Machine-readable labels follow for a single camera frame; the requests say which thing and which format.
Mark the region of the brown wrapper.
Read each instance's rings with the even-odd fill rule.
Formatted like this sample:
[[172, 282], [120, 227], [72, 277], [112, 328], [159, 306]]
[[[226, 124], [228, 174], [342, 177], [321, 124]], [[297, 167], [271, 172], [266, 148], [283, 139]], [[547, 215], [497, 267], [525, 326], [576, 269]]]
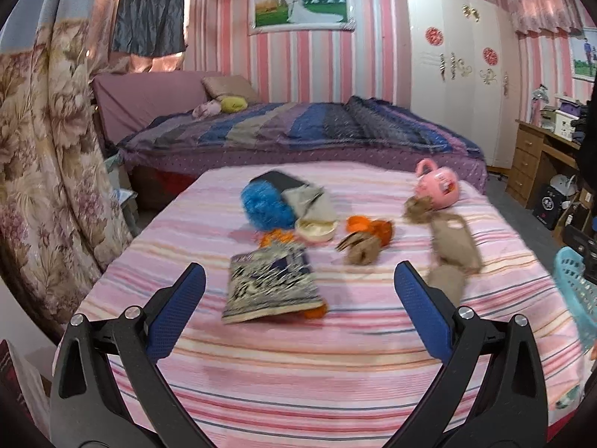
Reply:
[[336, 250], [345, 253], [347, 264], [367, 266], [378, 260], [381, 254], [381, 240], [366, 231], [356, 231], [345, 237]]

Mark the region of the orange peel piece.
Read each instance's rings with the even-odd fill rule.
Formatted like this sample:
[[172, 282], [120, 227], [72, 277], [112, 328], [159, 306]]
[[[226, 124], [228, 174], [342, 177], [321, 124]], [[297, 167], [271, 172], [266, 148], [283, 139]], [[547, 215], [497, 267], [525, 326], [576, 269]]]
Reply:
[[367, 233], [381, 241], [381, 247], [391, 244], [394, 238], [394, 225], [391, 221], [372, 220], [364, 215], [353, 215], [346, 220], [347, 233]]

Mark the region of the patterned snack bag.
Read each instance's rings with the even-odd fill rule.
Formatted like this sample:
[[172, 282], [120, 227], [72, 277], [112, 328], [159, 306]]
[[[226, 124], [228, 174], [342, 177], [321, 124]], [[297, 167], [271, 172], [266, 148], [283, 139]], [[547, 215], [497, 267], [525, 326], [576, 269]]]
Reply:
[[231, 258], [225, 324], [285, 314], [323, 318], [327, 311], [303, 245], [274, 242]]

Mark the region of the brown paper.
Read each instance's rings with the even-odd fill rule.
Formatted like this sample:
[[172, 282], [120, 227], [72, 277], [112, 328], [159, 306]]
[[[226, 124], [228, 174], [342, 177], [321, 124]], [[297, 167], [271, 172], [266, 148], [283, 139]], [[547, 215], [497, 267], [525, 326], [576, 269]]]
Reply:
[[433, 201], [429, 196], [412, 196], [405, 203], [404, 217], [410, 224], [428, 224], [434, 214]]

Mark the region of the blue fuzzy ball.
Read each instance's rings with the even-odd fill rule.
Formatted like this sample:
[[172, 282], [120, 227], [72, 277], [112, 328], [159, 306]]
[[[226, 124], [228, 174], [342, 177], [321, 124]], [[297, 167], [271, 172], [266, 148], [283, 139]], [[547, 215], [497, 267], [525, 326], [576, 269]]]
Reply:
[[258, 231], [294, 228], [297, 219], [293, 209], [269, 182], [250, 182], [241, 192], [241, 201], [249, 223]]

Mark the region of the cream round plastic lid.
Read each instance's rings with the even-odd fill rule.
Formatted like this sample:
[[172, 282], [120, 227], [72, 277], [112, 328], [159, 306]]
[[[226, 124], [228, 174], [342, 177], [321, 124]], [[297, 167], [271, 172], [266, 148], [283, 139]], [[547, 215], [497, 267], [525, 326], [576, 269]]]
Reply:
[[294, 231], [307, 243], [323, 244], [334, 238], [337, 227], [338, 221], [306, 221], [300, 218], [296, 221]]

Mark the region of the grey cloth pouch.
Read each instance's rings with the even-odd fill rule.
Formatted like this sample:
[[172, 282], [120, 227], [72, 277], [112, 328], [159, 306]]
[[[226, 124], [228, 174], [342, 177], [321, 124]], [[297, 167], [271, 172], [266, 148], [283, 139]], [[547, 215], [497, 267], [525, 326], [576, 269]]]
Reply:
[[290, 188], [283, 191], [282, 197], [300, 220], [312, 223], [337, 221], [331, 195], [323, 187], [307, 184]]

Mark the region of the light blue plastic basket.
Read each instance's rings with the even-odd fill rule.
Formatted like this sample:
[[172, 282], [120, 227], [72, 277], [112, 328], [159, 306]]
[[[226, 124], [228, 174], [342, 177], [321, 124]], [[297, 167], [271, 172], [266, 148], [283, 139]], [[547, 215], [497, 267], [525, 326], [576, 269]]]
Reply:
[[584, 277], [583, 258], [570, 247], [557, 251], [553, 280], [573, 317], [584, 351], [596, 341], [596, 284]]

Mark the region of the brown phone case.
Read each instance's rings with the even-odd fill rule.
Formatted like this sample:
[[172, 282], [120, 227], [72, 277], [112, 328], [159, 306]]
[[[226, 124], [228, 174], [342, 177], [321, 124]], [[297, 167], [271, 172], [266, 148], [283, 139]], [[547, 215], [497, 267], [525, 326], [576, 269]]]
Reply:
[[466, 220], [459, 214], [435, 212], [430, 221], [432, 246], [438, 258], [466, 273], [483, 269], [483, 260]]

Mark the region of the black box under desk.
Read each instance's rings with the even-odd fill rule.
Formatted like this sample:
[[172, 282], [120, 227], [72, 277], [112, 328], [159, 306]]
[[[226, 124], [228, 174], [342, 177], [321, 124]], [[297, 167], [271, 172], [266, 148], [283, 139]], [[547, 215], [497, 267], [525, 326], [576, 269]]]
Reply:
[[564, 203], [567, 200], [567, 190], [563, 185], [543, 185], [538, 193], [532, 214], [548, 230], [553, 231], [564, 212]]

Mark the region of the black textured phone case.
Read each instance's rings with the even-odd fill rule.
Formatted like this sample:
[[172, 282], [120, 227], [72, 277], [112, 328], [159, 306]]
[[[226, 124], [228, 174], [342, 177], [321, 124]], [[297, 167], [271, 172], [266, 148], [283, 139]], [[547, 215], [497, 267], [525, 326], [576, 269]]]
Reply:
[[291, 175], [287, 175], [278, 170], [270, 170], [253, 178], [250, 181], [250, 183], [257, 182], [266, 182], [274, 187], [279, 193], [283, 193], [285, 190], [296, 189], [306, 185], [303, 180]]

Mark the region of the purple bed headboard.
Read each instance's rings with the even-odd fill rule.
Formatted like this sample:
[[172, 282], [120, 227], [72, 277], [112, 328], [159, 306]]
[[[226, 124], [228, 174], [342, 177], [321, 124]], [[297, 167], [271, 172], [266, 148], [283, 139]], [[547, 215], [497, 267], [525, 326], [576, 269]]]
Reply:
[[218, 72], [100, 74], [92, 83], [104, 138], [118, 144], [156, 117], [184, 113], [209, 100], [202, 79]]

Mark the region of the purple striped bed quilt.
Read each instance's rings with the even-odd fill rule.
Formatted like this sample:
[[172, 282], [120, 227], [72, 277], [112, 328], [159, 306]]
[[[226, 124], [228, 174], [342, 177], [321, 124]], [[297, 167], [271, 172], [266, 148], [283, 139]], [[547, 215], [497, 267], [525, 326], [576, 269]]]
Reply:
[[487, 166], [473, 141], [410, 110], [375, 98], [345, 103], [261, 103], [198, 120], [190, 113], [155, 118], [123, 139], [128, 167], [198, 177], [249, 165], [348, 161], [412, 172], [430, 158], [484, 191]]

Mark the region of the small framed photo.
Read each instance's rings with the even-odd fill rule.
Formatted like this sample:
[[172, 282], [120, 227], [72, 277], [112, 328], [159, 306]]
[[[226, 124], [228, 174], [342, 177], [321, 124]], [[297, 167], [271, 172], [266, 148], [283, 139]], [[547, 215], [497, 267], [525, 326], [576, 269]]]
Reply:
[[575, 79], [593, 81], [596, 76], [597, 29], [584, 27], [570, 39], [572, 74]]

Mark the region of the framed wedding picture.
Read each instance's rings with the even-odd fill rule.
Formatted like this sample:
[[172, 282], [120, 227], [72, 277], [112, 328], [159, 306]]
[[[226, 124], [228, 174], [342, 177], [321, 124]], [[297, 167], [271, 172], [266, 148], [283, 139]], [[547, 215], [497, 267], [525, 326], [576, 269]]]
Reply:
[[249, 0], [249, 34], [299, 30], [353, 31], [353, 0]]

